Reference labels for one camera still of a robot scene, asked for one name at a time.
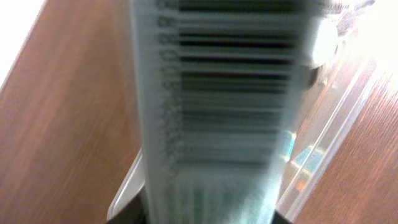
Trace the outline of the white medicine box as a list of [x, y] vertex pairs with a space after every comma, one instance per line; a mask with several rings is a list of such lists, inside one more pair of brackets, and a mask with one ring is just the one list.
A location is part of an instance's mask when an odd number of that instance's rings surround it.
[[147, 222], [271, 223], [322, 5], [129, 7]]

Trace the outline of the clear plastic container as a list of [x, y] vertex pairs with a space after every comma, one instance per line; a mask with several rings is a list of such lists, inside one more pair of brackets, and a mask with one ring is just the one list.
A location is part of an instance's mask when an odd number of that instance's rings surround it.
[[[304, 182], [303, 189], [295, 186], [300, 168], [283, 195], [278, 196], [271, 223], [292, 223], [307, 201], [344, 138], [356, 121], [371, 89], [380, 75], [377, 56], [386, 48], [378, 41], [388, 16], [397, 10], [396, 1], [318, 1], [320, 17], [333, 21], [338, 31], [335, 55], [324, 64], [310, 89], [303, 92], [292, 132], [316, 136], [314, 147], [325, 151], [316, 171]], [[131, 15], [128, 3], [129, 39], [132, 42]], [[133, 78], [137, 98], [137, 84]], [[137, 156], [123, 180], [108, 210], [108, 223], [148, 223], [142, 138]]]

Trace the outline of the gold lid balm jar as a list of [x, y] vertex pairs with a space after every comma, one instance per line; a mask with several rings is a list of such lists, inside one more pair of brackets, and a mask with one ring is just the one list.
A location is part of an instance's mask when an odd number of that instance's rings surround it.
[[301, 191], [311, 175], [316, 171], [318, 164], [323, 159], [325, 151], [322, 147], [314, 147], [316, 136], [304, 133], [297, 136], [292, 131], [283, 131], [284, 146], [279, 154], [279, 159], [284, 162], [284, 173], [280, 186], [279, 196], [283, 195], [290, 183], [293, 181], [300, 168], [301, 174], [295, 188]]

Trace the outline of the dark bottle white cap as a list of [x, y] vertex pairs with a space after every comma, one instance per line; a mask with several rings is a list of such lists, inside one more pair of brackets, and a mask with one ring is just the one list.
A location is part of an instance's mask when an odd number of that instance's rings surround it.
[[307, 89], [314, 86], [321, 67], [334, 57], [338, 45], [338, 31], [332, 20], [312, 17], [305, 50], [305, 64], [309, 70]]

